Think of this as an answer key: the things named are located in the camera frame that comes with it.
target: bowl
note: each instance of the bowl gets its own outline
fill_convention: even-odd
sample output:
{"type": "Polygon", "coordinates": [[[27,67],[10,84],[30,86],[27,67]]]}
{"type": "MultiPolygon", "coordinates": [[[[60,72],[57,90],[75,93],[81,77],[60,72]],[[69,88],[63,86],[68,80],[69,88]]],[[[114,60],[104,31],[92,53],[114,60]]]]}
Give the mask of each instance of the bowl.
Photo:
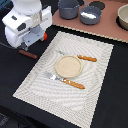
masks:
{"type": "Polygon", "coordinates": [[[128,4],[118,9],[118,17],[122,28],[128,30],[128,4]]]}

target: fork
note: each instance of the fork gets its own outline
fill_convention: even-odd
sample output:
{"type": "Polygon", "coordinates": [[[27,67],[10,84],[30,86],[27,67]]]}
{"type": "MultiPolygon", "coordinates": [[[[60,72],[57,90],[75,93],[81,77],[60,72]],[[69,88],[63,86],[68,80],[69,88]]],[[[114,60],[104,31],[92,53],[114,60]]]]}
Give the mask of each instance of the fork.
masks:
{"type": "Polygon", "coordinates": [[[60,77],[58,77],[58,76],[56,76],[56,75],[54,75],[54,74],[51,74],[51,73],[49,73],[49,72],[47,72],[47,71],[44,72],[44,75],[45,75],[47,78],[49,78],[49,79],[52,79],[52,80],[59,80],[59,81],[62,81],[62,82],[64,82],[64,83],[66,83],[66,84],[72,85],[72,86],[74,86],[74,87],[76,87],[76,88],[85,89],[85,87],[84,87],[82,84],[75,83],[75,82],[70,81],[70,80],[67,80],[67,79],[65,79],[65,78],[60,78],[60,77]]]}
{"type": "MultiPolygon", "coordinates": [[[[63,55],[69,55],[69,53],[61,52],[61,51],[58,51],[58,50],[56,50],[56,52],[58,52],[60,54],[63,54],[63,55]]],[[[92,58],[92,57],[87,57],[87,56],[82,56],[82,55],[77,55],[77,57],[79,59],[83,59],[83,60],[88,60],[88,61],[93,61],[93,62],[97,61],[96,58],[92,58]]]]}

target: table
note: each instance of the table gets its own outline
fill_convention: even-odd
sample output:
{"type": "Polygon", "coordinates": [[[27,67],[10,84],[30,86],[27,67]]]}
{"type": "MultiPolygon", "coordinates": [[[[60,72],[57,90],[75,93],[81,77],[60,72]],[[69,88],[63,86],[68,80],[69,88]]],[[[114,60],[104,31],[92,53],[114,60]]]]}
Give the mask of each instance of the table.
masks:
{"type": "MultiPolygon", "coordinates": [[[[52,14],[58,9],[57,0],[42,0],[41,2],[42,5],[48,4],[52,6],[52,14]]],[[[0,12],[0,19],[8,12],[9,10],[2,10],[2,12],[0,12]]],[[[0,42],[8,44],[4,35],[4,27],[4,24],[0,20],[0,42]]],[[[48,39],[30,46],[29,52],[36,54],[39,59],[58,31],[114,45],[91,128],[127,128],[128,44],[53,25],[46,31],[48,39]]],[[[37,63],[38,59],[28,58],[19,54],[18,50],[8,49],[2,45],[0,45],[0,56],[0,106],[31,117],[51,128],[78,128],[61,118],[12,96],[37,63]]]]}
{"type": "MultiPolygon", "coordinates": [[[[93,1],[94,0],[86,0],[87,3],[91,3],[93,1]]],[[[85,5],[79,7],[79,13],[76,18],[67,21],[60,17],[59,10],[57,10],[53,15],[53,24],[64,28],[128,43],[128,31],[122,29],[119,24],[117,24],[117,22],[119,22],[117,13],[118,9],[127,3],[104,0],[100,1],[105,4],[105,8],[102,10],[101,19],[98,24],[90,26],[81,23],[80,10],[84,8],[85,5]]]]}

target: metal fork tines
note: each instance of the metal fork tines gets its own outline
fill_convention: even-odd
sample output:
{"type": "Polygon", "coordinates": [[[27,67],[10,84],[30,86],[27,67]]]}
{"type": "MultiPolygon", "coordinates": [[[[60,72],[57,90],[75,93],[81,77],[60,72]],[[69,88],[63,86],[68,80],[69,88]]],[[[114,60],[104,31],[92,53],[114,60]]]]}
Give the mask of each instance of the metal fork tines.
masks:
{"type": "Polygon", "coordinates": [[[65,55],[66,53],[56,50],[56,52],[65,55]]]}
{"type": "Polygon", "coordinates": [[[60,80],[60,81],[63,81],[62,78],[59,78],[59,77],[57,77],[56,75],[51,74],[51,73],[49,73],[49,72],[47,72],[47,71],[44,73],[44,75],[45,75],[47,78],[52,79],[52,80],[60,80]]]}

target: dark background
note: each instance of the dark background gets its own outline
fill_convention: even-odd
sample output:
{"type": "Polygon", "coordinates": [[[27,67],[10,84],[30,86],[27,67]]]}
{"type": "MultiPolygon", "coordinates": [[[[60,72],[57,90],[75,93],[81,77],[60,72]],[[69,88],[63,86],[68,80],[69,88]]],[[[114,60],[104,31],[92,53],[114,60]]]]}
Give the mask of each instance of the dark background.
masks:
{"type": "MultiPolygon", "coordinates": [[[[42,5],[47,4],[52,7],[52,14],[58,9],[58,0],[41,0],[41,2],[42,5]]],[[[5,26],[2,23],[2,18],[8,12],[9,10],[5,9],[0,11],[0,42],[7,45],[9,44],[4,34],[5,26]]],[[[38,41],[30,46],[29,52],[36,54],[39,59],[58,31],[114,45],[91,128],[128,128],[128,44],[51,26],[46,31],[48,39],[44,42],[38,41]]],[[[19,54],[18,50],[8,49],[0,45],[0,113],[8,115],[9,112],[4,109],[7,108],[12,112],[31,117],[51,128],[78,128],[59,117],[12,96],[38,59],[31,59],[19,54]]]]}

